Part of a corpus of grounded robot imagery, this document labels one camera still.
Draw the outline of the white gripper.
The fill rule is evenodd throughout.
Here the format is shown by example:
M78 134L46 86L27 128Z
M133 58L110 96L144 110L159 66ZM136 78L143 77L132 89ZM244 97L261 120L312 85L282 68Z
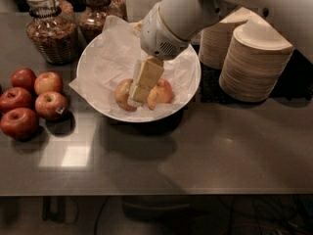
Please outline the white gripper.
M163 61L175 59L189 43L177 38L167 28L159 12L159 3L156 3L144 17L140 45L151 56L144 61L137 60L134 66L128 104L135 108L146 102L151 90L157 85L164 72Z

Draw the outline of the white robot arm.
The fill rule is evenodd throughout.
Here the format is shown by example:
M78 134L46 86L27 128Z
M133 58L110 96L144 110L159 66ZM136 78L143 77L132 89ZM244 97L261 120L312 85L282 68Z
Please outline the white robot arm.
M291 47L313 61L313 0L161 0L143 20L140 44L147 54L162 61L175 59L202 29L218 24L237 9L252 10L270 24ZM245 103L266 100L277 83L276 75L255 75L259 61L277 52L255 47L263 28L250 23L235 29L223 70L221 89Z

